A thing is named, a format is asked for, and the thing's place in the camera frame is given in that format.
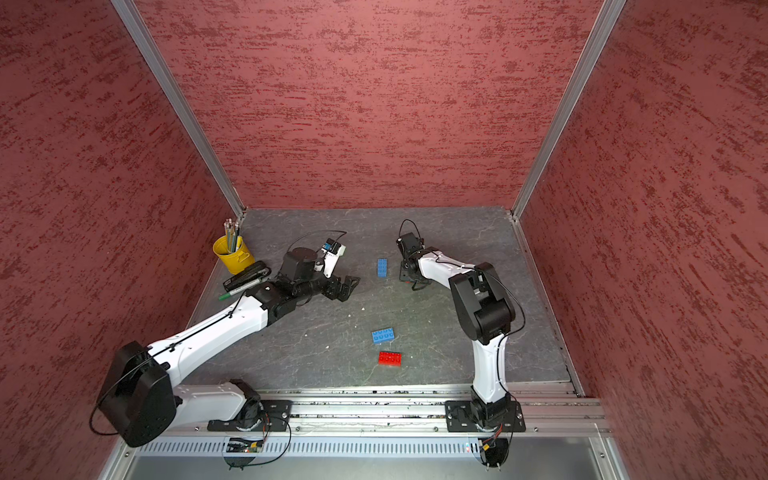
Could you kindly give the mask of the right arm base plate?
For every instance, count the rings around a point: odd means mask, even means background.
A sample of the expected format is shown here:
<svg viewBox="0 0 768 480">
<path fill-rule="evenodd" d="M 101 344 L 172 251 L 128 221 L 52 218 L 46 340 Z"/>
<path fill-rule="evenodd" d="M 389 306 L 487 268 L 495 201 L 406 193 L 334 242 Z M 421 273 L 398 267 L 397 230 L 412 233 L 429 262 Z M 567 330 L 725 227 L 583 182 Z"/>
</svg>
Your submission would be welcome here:
<svg viewBox="0 0 768 480">
<path fill-rule="evenodd" d="M 451 433 L 495 433 L 502 428 L 502 433 L 523 433 L 527 430 L 522 408 L 513 401 L 511 409 L 493 420 L 489 426 L 481 426 L 471 411 L 470 401 L 452 400 L 444 403 L 447 430 Z"/>
</svg>

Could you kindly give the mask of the red lego brick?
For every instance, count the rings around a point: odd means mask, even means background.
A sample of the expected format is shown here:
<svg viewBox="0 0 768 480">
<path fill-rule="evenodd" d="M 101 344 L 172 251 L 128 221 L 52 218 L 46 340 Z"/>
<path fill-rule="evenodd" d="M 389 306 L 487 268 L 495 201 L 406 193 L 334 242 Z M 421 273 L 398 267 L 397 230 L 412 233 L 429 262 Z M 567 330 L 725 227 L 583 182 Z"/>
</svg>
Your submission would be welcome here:
<svg viewBox="0 0 768 480">
<path fill-rule="evenodd" d="M 401 367 L 402 354 L 397 352 L 381 351 L 378 355 L 378 364 L 384 366 Z"/>
</svg>

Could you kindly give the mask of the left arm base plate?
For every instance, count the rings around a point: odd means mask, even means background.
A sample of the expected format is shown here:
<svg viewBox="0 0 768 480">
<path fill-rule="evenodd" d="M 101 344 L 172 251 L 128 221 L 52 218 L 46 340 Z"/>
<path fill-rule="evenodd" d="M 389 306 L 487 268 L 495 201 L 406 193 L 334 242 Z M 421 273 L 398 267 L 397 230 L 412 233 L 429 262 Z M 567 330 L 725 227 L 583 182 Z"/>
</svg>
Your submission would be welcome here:
<svg viewBox="0 0 768 480">
<path fill-rule="evenodd" d="M 290 400 L 248 400 L 234 419 L 211 420 L 209 432 L 271 433 L 288 430 L 293 402 Z"/>
</svg>

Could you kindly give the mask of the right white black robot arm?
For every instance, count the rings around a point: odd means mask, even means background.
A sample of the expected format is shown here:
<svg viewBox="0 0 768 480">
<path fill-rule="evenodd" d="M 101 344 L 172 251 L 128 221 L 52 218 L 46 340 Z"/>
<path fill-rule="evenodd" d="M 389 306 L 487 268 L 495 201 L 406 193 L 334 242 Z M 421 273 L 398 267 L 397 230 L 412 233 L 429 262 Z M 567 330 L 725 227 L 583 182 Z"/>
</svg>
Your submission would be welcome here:
<svg viewBox="0 0 768 480">
<path fill-rule="evenodd" d="M 437 283 L 450 291 L 458 323 L 473 347 L 470 419 L 484 430 L 498 427 L 513 411 L 515 402 L 503 362 L 517 319 L 510 294 L 487 262 L 470 264 L 453 259 L 427 247 L 414 233 L 399 236 L 396 245 L 402 256 L 403 281 L 415 286 Z"/>
</svg>

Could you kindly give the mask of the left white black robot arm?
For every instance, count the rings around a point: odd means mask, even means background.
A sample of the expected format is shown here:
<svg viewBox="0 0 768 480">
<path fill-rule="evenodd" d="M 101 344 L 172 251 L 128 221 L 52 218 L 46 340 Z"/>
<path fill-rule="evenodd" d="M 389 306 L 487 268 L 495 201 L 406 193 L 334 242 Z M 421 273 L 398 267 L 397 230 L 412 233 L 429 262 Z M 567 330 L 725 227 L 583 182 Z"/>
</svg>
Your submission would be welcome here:
<svg viewBox="0 0 768 480">
<path fill-rule="evenodd" d="M 292 313 L 313 297 L 346 301 L 358 278 L 334 269 L 343 244 L 318 250 L 295 248 L 272 279 L 260 278 L 231 306 L 166 339 L 143 346 L 133 341 L 113 358 L 96 409 L 130 447 L 146 445 L 170 428 L 212 422 L 239 431 L 266 425 L 260 394 L 245 381 L 186 386 L 184 379 L 212 357 Z"/>
</svg>

